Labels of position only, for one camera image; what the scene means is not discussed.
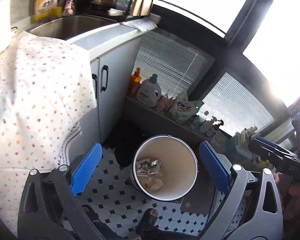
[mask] leg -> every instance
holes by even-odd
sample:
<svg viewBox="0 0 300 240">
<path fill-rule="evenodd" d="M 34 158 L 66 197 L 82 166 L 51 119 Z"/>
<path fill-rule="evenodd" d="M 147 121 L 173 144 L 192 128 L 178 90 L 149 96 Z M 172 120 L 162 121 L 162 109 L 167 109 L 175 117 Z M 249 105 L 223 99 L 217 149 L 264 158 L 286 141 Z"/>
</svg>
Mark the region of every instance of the leg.
<svg viewBox="0 0 300 240">
<path fill-rule="evenodd" d="M 89 205 L 83 205 L 83 210 L 86 212 L 87 216 L 90 218 L 91 222 L 94 226 L 99 230 L 99 232 L 105 237 L 107 240 L 124 240 L 123 237 L 118 236 L 114 231 L 111 230 L 106 224 L 102 223 L 99 220 L 98 215 L 94 212 L 92 207 Z"/>
<path fill-rule="evenodd" d="M 148 209 L 145 212 L 136 230 L 136 233 L 141 235 L 142 240 L 193 240 L 197 238 L 196 236 L 191 236 L 179 232 L 162 231 L 154 226 L 157 218 L 158 212 L 155 209 Z"/>
</svg>

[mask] towel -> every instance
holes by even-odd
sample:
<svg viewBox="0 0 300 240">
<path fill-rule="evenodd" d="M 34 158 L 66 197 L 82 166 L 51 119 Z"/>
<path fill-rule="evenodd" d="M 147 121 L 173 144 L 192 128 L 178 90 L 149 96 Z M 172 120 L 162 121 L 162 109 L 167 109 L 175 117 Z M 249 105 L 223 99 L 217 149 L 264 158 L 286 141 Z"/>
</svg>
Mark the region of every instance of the towel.
<svg viewBox="0 0 300 240">
<path fill-rule="evenodd" d="M 15 235 L 29 171 L 69 164 L 68 141 L 96 106 L 85 49 L 21 31 L 0 54 L 0 218 Z"/>
</svg>

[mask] tile floor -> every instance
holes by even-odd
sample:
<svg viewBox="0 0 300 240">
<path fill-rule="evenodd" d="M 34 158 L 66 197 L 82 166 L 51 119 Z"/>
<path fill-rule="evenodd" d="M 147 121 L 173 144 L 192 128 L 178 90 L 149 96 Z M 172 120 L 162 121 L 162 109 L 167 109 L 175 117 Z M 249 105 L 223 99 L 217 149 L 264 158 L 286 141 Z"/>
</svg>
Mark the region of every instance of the tile floor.
<svg viewBox="0 0 300 240">
<path fill-rule="evenodd" d="M 204 228 L 208 216 L 180 210 L 181 204 L 155 201 L 125 183 L 130 176 L 130 166 L 122 168 L 114 151 L 103 148 L 103 158 L 90 178 L 84 192 L 76 196 L 80 205 L 88 204 L 117 235 L 125 239 L 140 239 L 135 229 L 143 213 L 155 208 L 159 213 L 156 227 L 166 231 L 183 232 L 197 236 Z M 68 221 L 66 229 L 71 230 Z"/>
</svg>

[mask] foot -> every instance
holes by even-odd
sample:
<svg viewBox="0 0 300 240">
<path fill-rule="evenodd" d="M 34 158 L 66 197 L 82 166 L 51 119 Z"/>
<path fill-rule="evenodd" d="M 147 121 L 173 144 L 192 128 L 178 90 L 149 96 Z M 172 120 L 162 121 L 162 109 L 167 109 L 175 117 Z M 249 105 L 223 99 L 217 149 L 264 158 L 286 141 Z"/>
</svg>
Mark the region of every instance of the foot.
<svg viewBox="0 0 300 240">
<path fill-rule="evenodd" d="M 153 209 L 153 208 L 149 208 L 146 210 L 146 212 L 143 214 L 143 217 L 139 223 L 139 225 L 137 226 L 136 229 L 136 233 L 138 235 L 141 235 L 142 232 L 149 226 L 152 225 L 154 226 L 155 222 L 158 219 L 158 212 L 157 210 Z"/>
<path fill-rule="evenodd" d="M 86 212 L 87 216 L 92 222 L 100 222 L 98 214 L 95 213 L 91 206 L 83 205 L 82 209 Z"/>
</svg>

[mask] orange bottle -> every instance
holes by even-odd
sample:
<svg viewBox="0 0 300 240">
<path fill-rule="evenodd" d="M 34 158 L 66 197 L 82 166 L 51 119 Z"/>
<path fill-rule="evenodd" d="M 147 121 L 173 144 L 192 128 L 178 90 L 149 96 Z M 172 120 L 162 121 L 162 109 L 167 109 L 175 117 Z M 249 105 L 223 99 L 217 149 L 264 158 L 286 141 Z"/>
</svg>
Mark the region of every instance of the orange bottle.
<svg viewBox="0 0 300 240">
<path fill-rule="evenodd" d="M 139 74 L 140 74 L 140 68 L 137 67 L 134 74 L 130 76 L 130 82 L 127 91 L 128 97 L 135 97 L 138 92 L 138 88 L 140 86 L 140 81 L 141 81 L 141 77 Z"/>
</svg>

